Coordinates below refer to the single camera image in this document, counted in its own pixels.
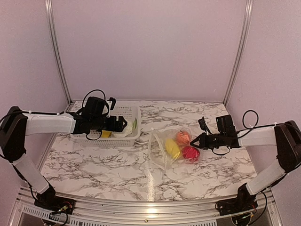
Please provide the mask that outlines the white fake cauliflower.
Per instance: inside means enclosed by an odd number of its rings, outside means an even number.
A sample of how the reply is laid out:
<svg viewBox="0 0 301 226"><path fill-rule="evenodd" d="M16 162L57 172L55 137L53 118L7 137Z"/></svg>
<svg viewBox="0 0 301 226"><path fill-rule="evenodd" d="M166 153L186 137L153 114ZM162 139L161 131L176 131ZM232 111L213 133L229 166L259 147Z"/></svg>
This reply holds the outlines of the white fake cauliflower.
<svg viewBox="0 0 301 226"><path fill-rule="evenodd" d="M127 126L124 128L122 132L112 132L112 137L127 137L133 133L133 131L137 128L137 119L134 121L128 121Z"/></svg>

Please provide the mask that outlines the orange fake pumpkin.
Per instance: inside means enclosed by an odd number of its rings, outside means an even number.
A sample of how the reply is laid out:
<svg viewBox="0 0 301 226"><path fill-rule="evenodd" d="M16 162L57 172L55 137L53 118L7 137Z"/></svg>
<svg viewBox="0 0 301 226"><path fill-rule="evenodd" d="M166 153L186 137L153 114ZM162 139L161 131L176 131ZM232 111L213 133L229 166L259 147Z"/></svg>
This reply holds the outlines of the orange fake pumpkin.
<svg viewBox="0 0 301 226"><path fill-rule="evenodd" d="M191 135L185 130L180 130L176 133L176 142L180 145L188 145L191 141Z"/></svg>

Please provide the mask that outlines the yellow fake corn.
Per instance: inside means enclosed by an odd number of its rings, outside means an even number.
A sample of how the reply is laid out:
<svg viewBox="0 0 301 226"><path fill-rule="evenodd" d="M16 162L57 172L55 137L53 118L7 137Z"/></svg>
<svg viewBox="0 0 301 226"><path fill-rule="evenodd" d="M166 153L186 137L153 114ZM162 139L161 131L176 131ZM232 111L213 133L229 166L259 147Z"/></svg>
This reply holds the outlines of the yellow fake corn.
<svg viewBox="0 0 301 226"><path fill-rule="evenodd" d="M165 141L165 149L166 152L169 153L175 160L178 159L181 154L178 144L173 139L167 139Z"/></svg>
<svg viewBox="0 0 301 226"><path fill-rule="evenodd" d="M111 134L112 134L111 131L103 130L103 131L102 131L102 134L101 134L101 137L102 137L102 138L109 138L109 137L111 137Z"/></svg>

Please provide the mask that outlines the white plastic basket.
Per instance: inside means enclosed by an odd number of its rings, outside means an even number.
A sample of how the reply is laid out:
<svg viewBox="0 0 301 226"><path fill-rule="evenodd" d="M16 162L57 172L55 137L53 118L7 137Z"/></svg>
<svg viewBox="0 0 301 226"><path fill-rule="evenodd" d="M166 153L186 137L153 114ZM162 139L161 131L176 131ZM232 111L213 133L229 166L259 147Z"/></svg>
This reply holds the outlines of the white plastic basket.
<svg viewBox="0 0 301 226"><path fill-rule="evenodd" d="M141 134L140 107L122 102L110 111L103 126L96 126L87 135L71 134L83 146L130 147Z"/></svg>

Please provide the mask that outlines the clear zip top bag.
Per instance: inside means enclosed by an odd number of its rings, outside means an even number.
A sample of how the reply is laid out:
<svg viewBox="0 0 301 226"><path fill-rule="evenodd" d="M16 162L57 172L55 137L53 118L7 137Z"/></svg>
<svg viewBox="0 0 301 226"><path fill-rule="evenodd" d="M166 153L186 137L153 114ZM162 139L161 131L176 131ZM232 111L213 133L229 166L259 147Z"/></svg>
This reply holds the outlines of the clear zip top bag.
<svg viewBox="0 0 301 226"><path fill-rule="evenodd" d="M185 127L159 131L152 129L149 138L148 156L162 170L184 164L197 164L202 152L191 146L191 130Z"/></svg>

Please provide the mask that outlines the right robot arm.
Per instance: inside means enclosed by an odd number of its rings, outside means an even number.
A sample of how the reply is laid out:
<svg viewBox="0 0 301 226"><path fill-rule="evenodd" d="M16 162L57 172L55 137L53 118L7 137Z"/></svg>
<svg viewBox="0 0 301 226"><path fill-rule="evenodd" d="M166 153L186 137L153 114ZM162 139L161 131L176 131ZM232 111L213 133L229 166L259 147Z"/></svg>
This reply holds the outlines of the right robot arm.
<svg viewBox="0 0 301 226"><path fill-rule="evenodd" d="M226 147L228 149L245 148L247 151L259 151L267 156L268 151L274 154L266 160L266 167L257 176L238 189L233 207L243 211L262 190L272 187L287 174L301 165L301 130L294 120L268 125L245 126L237 130L232 116L227 114L216 117L218 132L213 133L205 119L198 121L203 133L190 142L192 147L211 150Z"/></svg>

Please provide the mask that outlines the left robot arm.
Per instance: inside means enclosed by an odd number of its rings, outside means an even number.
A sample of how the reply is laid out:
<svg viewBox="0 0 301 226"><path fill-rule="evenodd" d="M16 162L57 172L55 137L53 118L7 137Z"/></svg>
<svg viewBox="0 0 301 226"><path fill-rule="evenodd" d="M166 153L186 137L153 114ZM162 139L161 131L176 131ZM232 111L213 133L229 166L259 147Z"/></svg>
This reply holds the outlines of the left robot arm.
<svg viewBox="0 0 301 226"><path fill-rule="evenodd" d="M38 138L50 138L57 133L88 136L94 130L100 134L122 132L128 122L124 116L111 114L115 105L116 99L112 97L92 97L87 93L75 112L35 112L13 106L0 120L0 156L36 191L35 199L54 210L59 206L59 198L37 168L34 160L37 155L29 154L27 149L33 148L41 154L40 148L46 147L46 141Z"/></svg>

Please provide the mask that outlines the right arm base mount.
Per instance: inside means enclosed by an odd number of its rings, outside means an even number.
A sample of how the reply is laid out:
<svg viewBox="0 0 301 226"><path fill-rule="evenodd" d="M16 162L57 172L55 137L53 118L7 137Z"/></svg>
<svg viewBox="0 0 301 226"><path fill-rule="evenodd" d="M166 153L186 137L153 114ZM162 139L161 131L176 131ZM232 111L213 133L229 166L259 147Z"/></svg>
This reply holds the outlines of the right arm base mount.
<svg viewBox="0 0 301 226"><path fill-rule="evenodd" d="M235 198L219 200L215 204L215 209L219 211L221 216L240 213L257 207L256 195L249 194L245 185L238 189Z"/></svg>

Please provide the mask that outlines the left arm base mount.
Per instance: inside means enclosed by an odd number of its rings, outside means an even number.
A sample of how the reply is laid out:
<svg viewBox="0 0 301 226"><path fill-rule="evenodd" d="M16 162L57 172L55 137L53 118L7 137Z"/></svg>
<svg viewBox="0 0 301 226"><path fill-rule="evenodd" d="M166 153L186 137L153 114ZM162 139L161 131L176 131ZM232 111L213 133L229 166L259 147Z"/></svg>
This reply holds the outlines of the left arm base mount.
<svg viewBox="0 0 301 226"><path fill-rule="evenodd" d="M75 200L57 196L53 187L49 187L45 192L36 192L35 206L51 210L53 213L66 212L71 215L74 210Z"/></svg>

